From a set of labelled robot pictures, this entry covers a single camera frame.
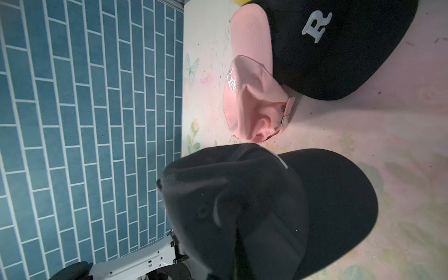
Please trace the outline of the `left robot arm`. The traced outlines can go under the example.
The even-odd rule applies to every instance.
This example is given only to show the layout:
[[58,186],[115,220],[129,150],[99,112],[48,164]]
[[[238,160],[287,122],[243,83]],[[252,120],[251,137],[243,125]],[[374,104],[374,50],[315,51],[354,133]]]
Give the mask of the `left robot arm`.
[[52,280],[192,280],[189,257],[180,253],[173,232],[119,259],[97,264],[77,262],[63,268]]

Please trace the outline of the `black cap rear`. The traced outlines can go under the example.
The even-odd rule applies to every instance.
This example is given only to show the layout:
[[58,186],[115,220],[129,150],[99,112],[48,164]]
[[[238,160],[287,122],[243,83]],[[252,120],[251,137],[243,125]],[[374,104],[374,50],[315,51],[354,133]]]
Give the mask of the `black cap rear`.
[[318,100],[359,89],[390,57],[417,1],[259,1],[267,14],[273,76]]

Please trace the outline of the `pink baseball cap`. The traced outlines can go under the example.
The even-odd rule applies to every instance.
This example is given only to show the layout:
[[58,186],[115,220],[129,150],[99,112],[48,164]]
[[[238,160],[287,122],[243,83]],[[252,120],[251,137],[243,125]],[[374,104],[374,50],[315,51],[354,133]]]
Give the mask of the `pink baseball cap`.
[[270,26],[262,7],[240,7],[230,35],[233,60],[225,75],[224,115],[236,138],[262,143],[283,132],[295,99],[273,77]]

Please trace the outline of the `black cap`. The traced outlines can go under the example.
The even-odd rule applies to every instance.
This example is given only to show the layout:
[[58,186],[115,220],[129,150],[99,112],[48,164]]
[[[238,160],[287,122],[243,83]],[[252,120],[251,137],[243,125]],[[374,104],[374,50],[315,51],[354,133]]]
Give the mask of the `black cap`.
[[259,1],[267,14],[273,76],[318,100],[359,89],[390,57],[417,1]]
[[325,149],[202,149],[157,188],[184,252],[210,280],[301,280],[362,242],[378,218],[364,172]]

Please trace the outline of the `yellow pen cup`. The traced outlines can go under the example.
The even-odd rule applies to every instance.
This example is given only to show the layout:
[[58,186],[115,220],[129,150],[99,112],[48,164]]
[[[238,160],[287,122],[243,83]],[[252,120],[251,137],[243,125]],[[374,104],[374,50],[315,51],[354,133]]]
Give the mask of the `yellow pen cup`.
[[237,4],[238,6],[243,6],[244,4],[249,3],[251,0],[232,0],[235,4]]

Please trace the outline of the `black cap front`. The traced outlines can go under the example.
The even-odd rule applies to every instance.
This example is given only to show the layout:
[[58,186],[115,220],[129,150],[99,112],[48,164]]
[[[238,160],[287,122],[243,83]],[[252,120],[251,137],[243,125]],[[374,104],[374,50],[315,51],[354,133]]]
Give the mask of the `black cap front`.
[[301,280],[362,242],[378,218],[364,172],[325,149],[202,149],[157,188],[184,252],[210,280]]

